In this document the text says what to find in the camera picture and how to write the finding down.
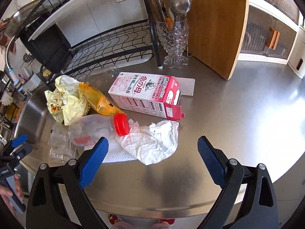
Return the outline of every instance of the kitchen sink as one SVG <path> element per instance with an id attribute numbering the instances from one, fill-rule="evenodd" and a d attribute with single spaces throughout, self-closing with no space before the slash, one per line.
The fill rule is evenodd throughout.
<path id="1" fill-rule="evenodd" d="M 16 125 L 14 138 L 27 134 L 30 144 L 48 143 L 55 119 L 47 108 L 46 90 L 47 86 L 42 85 L 27 98 Z"/>

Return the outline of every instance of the plastic bottle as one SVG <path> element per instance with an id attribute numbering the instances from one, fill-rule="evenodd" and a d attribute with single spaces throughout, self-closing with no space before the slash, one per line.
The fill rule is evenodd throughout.
<path id="1" fill-rule="evenodd" d="M 129 134 L 129 130 L 125 114 L 116 114 L 112 117 L 91 114 L 72 121 L 69 126 L 69 137 L 75 145 L 84 146 L 85 150 L 89 150 L 101 137 L 111 141 L 116 135 Z"/>

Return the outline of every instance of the metal colander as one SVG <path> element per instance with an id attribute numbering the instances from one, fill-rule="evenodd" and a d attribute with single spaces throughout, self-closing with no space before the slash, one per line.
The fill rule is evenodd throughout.
<path id="1" fill-rule="evenodd" d="M 32 1 L 24 5 L 22 8 L 18 9 L 11 16 L 9 22 L 7 23 L 4 34 L 7 37 L 13 37 L 14 35 L 16 35 L 16 33 L 20 30 L 20 27 L 22 26 L 25 19 L 28 17 L 28 15 L 31 13 L 31 11 L 40 1 L 41 0 Z M 36 12 L 31 16 L 30 22 L 40 17 L 43 13 L 47 11 L 51 11 L 63 1 L 64 0 L 45 0 L 42 3 L 42 5 L 37 8 Z"/>

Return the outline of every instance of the blue gripper pad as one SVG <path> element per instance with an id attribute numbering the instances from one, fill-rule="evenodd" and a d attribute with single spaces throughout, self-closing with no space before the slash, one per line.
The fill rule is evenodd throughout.
<path id="1" fill-rule="evenodd" d="M 82 189 L 87 185 L 90 185 L 93 181 L 99 167 L 101 166 L 106 154 L 108 152 L 108 140 L 106 138 L 100 138 L 92 149 L 92 154 L 88 158 L 87 162 L 83 165 L 80 171 L 80 179 L 78 181 Z"/>
<path id="2" fill-rule="evenodd" d="M 12 147 L 16 148 L 27 141 L 27 135 L 23 134 L 12 141 Z"/>
<path id="3" fill-rule="evenodd" d="M 216 156 L 213 146 L 208 141 L 205 136 L 202 136 L 198 139 L 197 142 L 198 152 L 202 157 L 203 162 L 205 163 L 211 178 L 213 179 L 216 185 L 219 185 L 222 189 L 226 185 L 225 179 L 225 168 L 221 164 L 220 160 Z"/>

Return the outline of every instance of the finger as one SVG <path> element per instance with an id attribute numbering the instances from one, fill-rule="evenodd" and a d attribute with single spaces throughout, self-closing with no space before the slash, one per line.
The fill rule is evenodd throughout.
<path id="1" fill-rule="evenodd" d="M 21 190 L 16 190 L 16 195 L 23 201 L 23 194 Z"/>
<path id="2" fill-rule="evenodd" d="M 18 180 L 15 181 L 15 187 L 16 189 L 21 189 L 21 184 Z"/>
<path id="3" fill-rule="evenodd" d="M 0 185 L 0 194 L 1 195 L 6 195 L 6 196 L 9 196 L 9 197 L 11 197 L 13 195 L 12 191 L 10 191 L 8 188 L 6 188 L 4 186 L 1 186 L 1 185 Z"/>
<path id="4" fill-rule="evenodd" d="M 1 195 L 1 197 L 2 197 L 2 199 L 4 200 L 4 203 L 7 205 L 7 207 L 8 207 L 9 210 L 11 211 L 11 213 L 12 213 L 14 216 L 16 216 L 16 215 L 15 215 L 15 210 L 14 210 L 13 204 L 9 201 L 9 199 L 8 199 L 6 196 L 2 196 L 2 195 Z"/>

